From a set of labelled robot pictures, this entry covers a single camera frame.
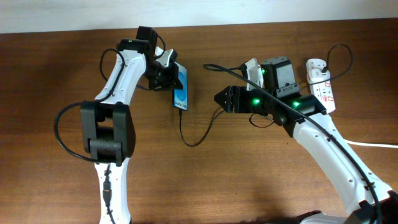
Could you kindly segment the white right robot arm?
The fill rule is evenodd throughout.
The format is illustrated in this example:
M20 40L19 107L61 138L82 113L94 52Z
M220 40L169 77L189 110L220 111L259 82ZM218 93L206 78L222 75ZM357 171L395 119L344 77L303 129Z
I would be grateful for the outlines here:
M397 193L376 176L346 143L321 101L302 95L292 63L276 57L240 66L241 74L207 63L207 70L227 72L246 86L227 86L214 100L227 113L271 115L315 159L337 190L347 217L319 210L275 223L397 223Z

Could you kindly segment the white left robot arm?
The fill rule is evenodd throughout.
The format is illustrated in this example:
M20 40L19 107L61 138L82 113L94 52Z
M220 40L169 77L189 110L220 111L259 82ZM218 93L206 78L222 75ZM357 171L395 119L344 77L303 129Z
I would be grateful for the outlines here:
M100 223L131 223L127 202L127 168L136 146L130 104L144 77L147 91L181 90L181 66L174 49L158 47L161 36L140 26L135 39L122 39L112 49L116 61L106 84L92 101L72 103L55 118L55 139L67 153L94 164L99 180ZM62 141L59 122L68 110L79 107L86 155L72 151Z

